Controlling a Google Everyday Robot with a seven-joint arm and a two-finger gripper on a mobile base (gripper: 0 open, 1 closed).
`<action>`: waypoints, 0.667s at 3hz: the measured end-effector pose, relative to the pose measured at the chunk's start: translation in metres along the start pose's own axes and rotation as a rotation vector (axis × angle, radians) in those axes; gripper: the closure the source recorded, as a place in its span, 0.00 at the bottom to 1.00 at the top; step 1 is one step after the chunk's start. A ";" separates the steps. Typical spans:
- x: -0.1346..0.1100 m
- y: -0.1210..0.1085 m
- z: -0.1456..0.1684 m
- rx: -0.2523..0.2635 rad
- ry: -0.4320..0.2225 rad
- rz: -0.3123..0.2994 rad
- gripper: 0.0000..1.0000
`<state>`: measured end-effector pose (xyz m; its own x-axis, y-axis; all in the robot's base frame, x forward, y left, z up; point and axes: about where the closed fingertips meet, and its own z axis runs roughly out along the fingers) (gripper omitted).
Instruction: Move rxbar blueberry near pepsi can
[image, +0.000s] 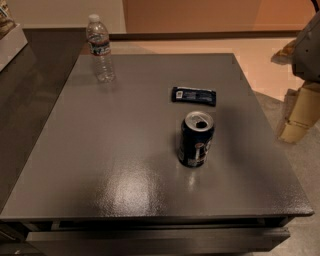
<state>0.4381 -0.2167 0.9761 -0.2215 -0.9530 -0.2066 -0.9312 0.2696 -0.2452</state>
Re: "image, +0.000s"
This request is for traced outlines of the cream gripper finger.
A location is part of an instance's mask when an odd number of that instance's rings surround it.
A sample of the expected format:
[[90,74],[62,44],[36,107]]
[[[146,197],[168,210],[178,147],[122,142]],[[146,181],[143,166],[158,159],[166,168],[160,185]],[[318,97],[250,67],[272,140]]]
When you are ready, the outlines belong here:
[[295,50],[295,43],[295,40],[290,41],[271,57],[271,61],[279,65],[291,64],[292,56]]
[[287,91],[277,137],[297,143],[319,120],[320,84],[306,81],[298,90]]

